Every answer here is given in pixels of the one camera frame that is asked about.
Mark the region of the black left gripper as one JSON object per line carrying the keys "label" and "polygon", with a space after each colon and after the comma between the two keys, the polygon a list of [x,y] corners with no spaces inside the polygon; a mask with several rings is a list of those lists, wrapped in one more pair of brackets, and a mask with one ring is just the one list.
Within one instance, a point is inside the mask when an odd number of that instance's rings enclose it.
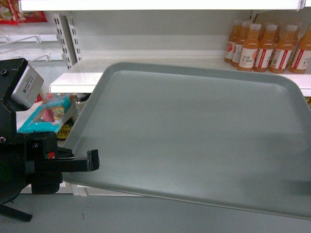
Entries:
{"label": "black left gripper", "polygon": [[25,139],[26,183],[35,195],[55,194],[63,172],[91,172],[100,167],[98,150],[74,157],[71,149],[58,146],[55,132],[22,133]]}

